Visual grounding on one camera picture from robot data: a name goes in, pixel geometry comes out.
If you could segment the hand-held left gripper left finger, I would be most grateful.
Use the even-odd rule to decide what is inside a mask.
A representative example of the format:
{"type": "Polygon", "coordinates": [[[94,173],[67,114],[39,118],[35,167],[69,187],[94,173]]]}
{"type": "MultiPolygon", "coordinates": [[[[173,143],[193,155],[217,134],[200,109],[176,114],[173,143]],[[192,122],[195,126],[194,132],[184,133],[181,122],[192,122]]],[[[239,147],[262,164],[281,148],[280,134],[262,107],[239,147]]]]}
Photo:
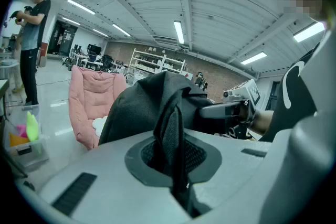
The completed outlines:
{"type": "Polygon", "coordinates": [[[47,223],[186,223],[191,217],[169,189],[145,186],[126,168],[127,151],[152,134],[144,132],[86,152],[55,174],[39,193],[22,183],[16,186],[47,223]],[[51,204],[81,173],[96,179],[71,216],[66,216],[51,204]]]}

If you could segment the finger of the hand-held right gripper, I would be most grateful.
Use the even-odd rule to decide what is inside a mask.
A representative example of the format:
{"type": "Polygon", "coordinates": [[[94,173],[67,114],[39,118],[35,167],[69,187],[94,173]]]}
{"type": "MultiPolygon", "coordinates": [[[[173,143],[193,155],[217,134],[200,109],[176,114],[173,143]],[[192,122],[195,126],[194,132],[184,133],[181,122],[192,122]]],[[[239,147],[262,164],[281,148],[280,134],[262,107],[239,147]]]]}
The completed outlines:
{"type": "Polygon", "coordinates": [[[240,114],[240,102],[223,102],[202,107],[198,110],[204,119],[229,119],[240,114]]]}

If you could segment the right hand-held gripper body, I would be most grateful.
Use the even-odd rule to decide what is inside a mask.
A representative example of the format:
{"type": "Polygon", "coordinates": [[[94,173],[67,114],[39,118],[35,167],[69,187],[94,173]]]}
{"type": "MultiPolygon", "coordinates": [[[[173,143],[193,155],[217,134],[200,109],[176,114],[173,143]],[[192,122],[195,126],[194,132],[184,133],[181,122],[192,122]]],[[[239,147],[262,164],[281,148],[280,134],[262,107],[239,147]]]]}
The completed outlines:
{"type": "Polygon", "coordinates": [[[249,139],[247,129],[253,122],[260,93],[253,79],[247,80],[223,93],[223,104],[229,112],[226,131],[231,138],[249,139]]]}

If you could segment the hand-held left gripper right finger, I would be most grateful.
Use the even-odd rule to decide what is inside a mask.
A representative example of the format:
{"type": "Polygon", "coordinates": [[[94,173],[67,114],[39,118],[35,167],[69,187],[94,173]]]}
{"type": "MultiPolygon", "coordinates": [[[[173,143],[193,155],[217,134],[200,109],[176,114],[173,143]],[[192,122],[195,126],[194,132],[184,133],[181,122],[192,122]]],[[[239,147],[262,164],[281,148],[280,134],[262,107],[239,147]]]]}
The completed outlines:
{"type": "Polygon", "coordinates": [[[260,211],[263,200],[256,192],[258,183],[254,183],[252,178],[271,143],[235,140],[192,130],[187,130],[187,134],[214,146],[222,156],[222,164],[214,176],[193,186],[197,200],[211,210],[228,202],[241,209],[260,211]]]}

